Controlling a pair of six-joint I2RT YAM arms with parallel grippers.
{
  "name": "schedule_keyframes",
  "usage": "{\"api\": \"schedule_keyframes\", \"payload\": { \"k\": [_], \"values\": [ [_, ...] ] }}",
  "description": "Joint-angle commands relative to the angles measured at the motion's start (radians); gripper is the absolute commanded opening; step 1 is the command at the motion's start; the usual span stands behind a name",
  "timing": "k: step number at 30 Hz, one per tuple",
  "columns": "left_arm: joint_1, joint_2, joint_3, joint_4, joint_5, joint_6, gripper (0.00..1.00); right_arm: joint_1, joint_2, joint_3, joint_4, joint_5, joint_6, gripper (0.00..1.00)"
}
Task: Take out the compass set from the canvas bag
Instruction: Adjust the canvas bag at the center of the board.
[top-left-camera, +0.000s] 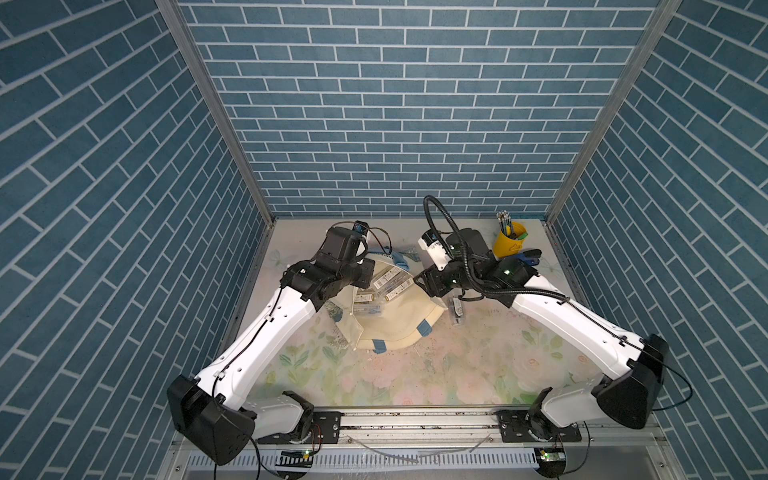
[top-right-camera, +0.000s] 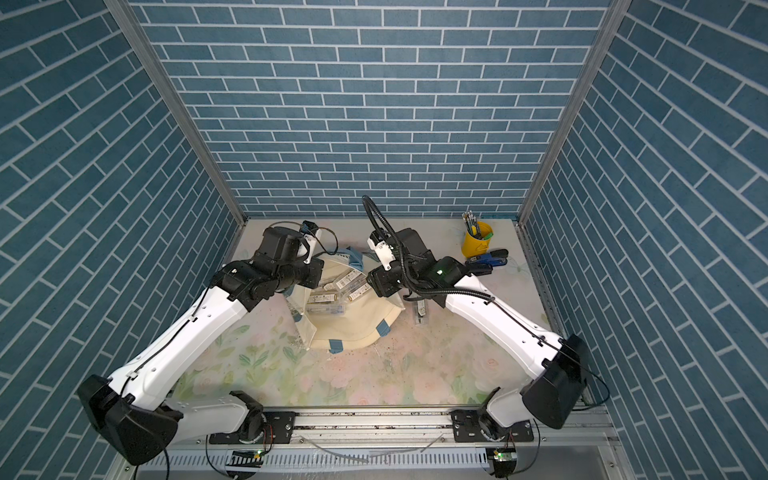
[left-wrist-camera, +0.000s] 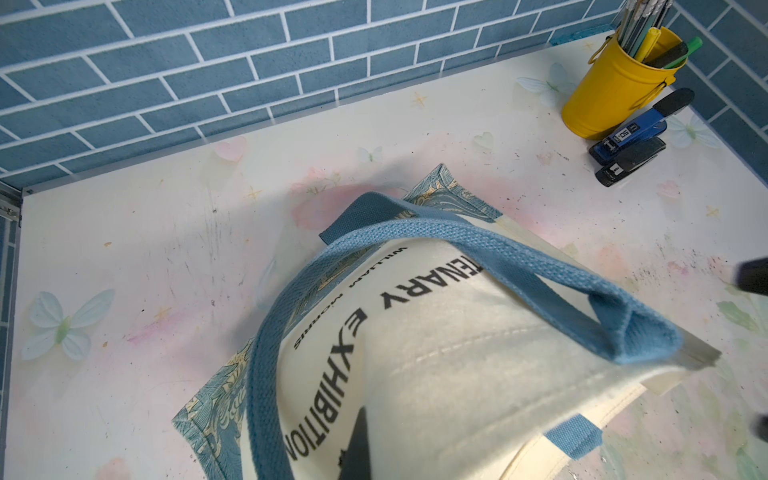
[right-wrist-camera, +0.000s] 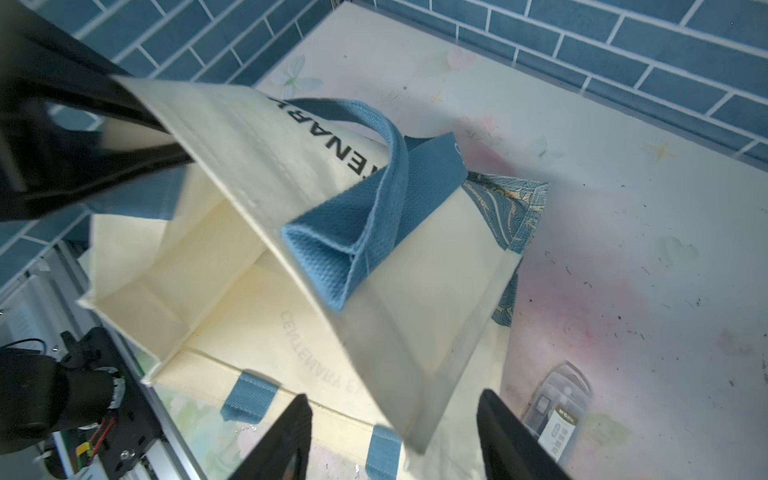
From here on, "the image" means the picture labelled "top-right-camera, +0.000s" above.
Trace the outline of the cream canvas tote bag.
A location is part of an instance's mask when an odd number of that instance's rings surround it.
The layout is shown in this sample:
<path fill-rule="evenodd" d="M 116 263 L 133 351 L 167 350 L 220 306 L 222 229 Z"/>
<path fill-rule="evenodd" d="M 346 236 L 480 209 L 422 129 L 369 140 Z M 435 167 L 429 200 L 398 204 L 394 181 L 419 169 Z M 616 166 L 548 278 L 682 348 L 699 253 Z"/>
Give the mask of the cream canvas tote bag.
<path fill-rule="evenodd" d="M 338 354 L 387 336 L 405 306 L 397 293 L 380 297 L 368 284 L 367 274 L 379 266 L 374 256 L 348 247 L 320 259 L 318 287 L 293 286 L 284 293 L 304 346 Z"/>

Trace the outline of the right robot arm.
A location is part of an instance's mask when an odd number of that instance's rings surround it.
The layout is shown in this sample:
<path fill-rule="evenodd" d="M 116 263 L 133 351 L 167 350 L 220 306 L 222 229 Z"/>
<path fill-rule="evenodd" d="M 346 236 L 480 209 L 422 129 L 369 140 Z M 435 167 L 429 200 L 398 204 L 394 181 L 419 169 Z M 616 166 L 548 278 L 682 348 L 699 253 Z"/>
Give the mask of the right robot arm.
<path fill-rule="evenodd" d="M 494 390 L 478 409 L 484 434 L 501 438 L 512 425 L 536 420 L 560 429 L 587 386 L 589 349 L 573 334 L 564 339 L 548 331 L 494 295 L 462 262 L 437 260 L 419 234 L 375 229 L 368 239 L 381 265 L 367 275 L 376 295 L 389 297 L 405 288 L 461 316 L 501 346 L 523 369 L 529 382 Z"/>

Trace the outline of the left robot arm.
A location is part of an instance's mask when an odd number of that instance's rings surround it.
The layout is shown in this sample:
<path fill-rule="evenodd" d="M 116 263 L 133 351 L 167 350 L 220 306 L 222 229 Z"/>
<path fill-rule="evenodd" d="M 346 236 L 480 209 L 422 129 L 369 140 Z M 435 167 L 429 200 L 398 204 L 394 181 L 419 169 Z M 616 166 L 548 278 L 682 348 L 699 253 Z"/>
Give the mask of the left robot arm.
<path fill-rule="evenodd" d="M 143 465 L 189 438 L 263 439 L 264 408 L 241 390 L 200 403 L 170 402 L 167 396 L 187 368 L 259 303 L 294 286 L 318 286 L 324 266 L 316 251 L 319 229 L 310 221 L 297 230 L 268 227 L 249 259 L 217 271 L 193 305 L 134 359 L 81 383 L 77 395 L 90 424 L 129 464 Z"/>

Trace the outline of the clear compass set case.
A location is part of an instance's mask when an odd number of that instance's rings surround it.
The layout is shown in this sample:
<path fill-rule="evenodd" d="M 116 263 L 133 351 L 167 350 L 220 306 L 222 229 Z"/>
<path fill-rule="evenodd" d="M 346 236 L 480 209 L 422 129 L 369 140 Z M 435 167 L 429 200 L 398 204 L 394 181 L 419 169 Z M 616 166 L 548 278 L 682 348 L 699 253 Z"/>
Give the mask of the clear compass set case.
<path fill-rule="evenodd" d="M 416 302 L 415 320 L 418 325 L 423 325 L 427 320 L 427 307 L 424 299 Z"/>

